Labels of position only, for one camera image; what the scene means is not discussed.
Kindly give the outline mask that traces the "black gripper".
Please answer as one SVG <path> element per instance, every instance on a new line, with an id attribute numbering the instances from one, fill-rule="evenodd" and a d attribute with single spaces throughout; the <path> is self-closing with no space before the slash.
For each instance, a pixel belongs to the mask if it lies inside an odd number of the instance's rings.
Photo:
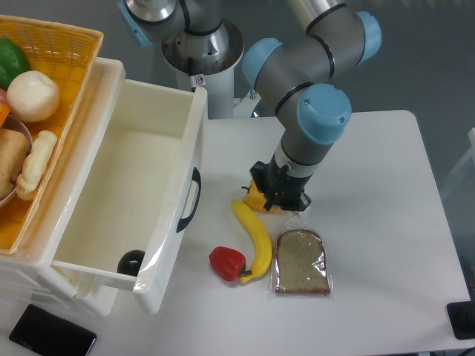
<path id="1" fill-rule="evenodd" d="M 262 208 L 270 212 L 272 208 L 284 211 L 305 211 L 311 199 L 304 187 L 311 176 L 294 177 L 287 164 L 278 166 L 273 157 L 269 163 L 257 161 L 250 169 L 252 180 L 263 200 Z"/>

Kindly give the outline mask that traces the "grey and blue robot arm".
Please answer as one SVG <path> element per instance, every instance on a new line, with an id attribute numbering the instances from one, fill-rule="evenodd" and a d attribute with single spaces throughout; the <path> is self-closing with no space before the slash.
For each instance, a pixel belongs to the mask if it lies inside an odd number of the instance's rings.
<path id="1" fill-rule="evenodd" d="M 183 90 L 205 88 L 209 115 L 232 113 L 234 69 L 284 127 L 269 162 L 257 162 L 244 202 L 255 211 L 304 211 L 304 188 L 341 137 L 352 108 L 331 78 L 360 65 L 381 47 L 369 13 L 343 1 L 291 1 L 306 35 L 292 46 L 265 38 L 249 49 L 223 18 L 219 1 L 121 1 L 119 11 L 142 46 L 158 43 Z"/>

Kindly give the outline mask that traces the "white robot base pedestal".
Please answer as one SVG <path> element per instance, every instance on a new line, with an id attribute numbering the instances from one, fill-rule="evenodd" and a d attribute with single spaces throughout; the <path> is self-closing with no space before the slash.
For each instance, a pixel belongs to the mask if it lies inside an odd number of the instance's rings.
<path id="1" fill-rule="evenodd" d="M 162 51 L 179 89 L 207 90 L 210 119 L 247 118 L 255 113 L 259 94 L 250 90 L 243 98 L 235 96 L 235 67 L 243 56 L 244 42 L 230 21 L 224 19 L 213 33 L 183 31 L 164 39 Z"/>

